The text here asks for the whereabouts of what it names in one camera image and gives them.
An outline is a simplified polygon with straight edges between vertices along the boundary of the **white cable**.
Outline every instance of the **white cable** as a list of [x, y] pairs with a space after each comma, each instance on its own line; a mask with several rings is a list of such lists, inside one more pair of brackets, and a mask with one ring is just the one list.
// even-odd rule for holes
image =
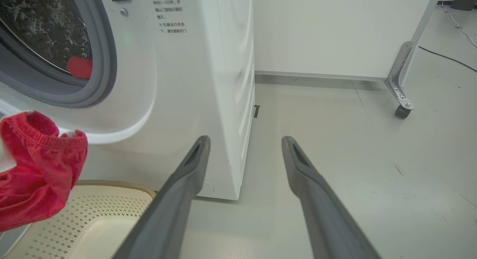
[[458, 28], [461, 32], [463, 32], [465, 35], [467, 35], [467, 37], [470, 39], [470, 42], [472, 42], [472, 45], [474, 45], [474, 47], [477, 47], [474, 40], [472, 40], [472, 37], [470, 37], [470, 35], [468, 33], [466, 33], [462, 27], [459, 26], [459, 23], [457, 23], [457, 21], [454, 20], [452, 15], [446, 10], [446, 8], [444, 7], [444, 1], [442, 1], [441, 8], [444, 9], [444, 12], [446, 12], [449, 15], [450, 19], [455, 23], [455, 25], [457, 25], [455, 28]]

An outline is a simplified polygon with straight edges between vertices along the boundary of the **gray floor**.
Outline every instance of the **gray floor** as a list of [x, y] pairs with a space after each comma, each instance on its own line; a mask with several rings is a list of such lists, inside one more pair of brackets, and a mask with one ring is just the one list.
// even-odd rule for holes
[[[476, 41], [477, 10], [450, 12]], [[442, 8], [421, 45], [477, 68], [477, 48]], [[194, 200], [181, 257], [312, 257], [281, 156], [291, 135], [383, 258], [477, 258], [477, 73], [415, 55], [406, 120], [380, 82], [257, 84], [240, 200]]]

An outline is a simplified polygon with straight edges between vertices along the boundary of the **black wheel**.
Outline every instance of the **black wheel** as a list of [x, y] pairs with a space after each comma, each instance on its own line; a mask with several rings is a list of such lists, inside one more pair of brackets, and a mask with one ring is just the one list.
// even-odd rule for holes
[[395, 116], [397, 116], [398, 118], [407, 118], [407, 116], [409, 115], [409, 113], [411, 112], [411, 110], [408, 110], [404, 107], [402, 107], [401, 105], [399, 105], [396, 109], [396, 113], [394, 114]]

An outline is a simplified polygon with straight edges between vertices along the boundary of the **white washing machine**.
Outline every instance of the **white washing machine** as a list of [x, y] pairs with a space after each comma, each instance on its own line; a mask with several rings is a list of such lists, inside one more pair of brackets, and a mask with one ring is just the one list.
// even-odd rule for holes
[[[199, 196], [239, 198], [255, 100], [252, 0], [0, 2], [0, 111], [36, 110], [85, 132], [80, 179], [159, 190], [208, 135]], [[71, 57], [92, 64], [88, 77], [70, 74]]]

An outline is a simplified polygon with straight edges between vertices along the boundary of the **floor scratch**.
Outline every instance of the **floor scratch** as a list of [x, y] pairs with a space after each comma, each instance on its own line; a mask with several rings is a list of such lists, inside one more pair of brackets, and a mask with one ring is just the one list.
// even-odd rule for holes
[[470, 203], [472, 206], [474, 206], [474, 208], [477, 209], [477, 206], [474, 205], [474, 203], [470, 202], [470, 200], [468, 200], [465, 196], [462, 196], [463, 199], [467, 200], [468, 203]]
[[356, 95], [357, 95], [358, 98], [359, 98], [359, 101], [361, 102], [361, 105], [363, 105], [364, 111], [366, 112], [366, 114], [368, 114], [368, 110], [366, 110], [366, 107], [364, 106], [364, 103], [363, 103], [363, 101], [361, 100], [361, 97], [359, 96], [358, 91], [357, 91], [356, 88], [354, 87], [353, 80], [350, 80], [350, 81], [351, 81], [351, 84], [353, 85], [353, 88], [354, 88], [354, 91], [356, 92]]
[[394, 166], [396, 167], [397, 171], [402, 175], [404, 176], [406, 173], [399, 167], [398, 164], [394, 163]]

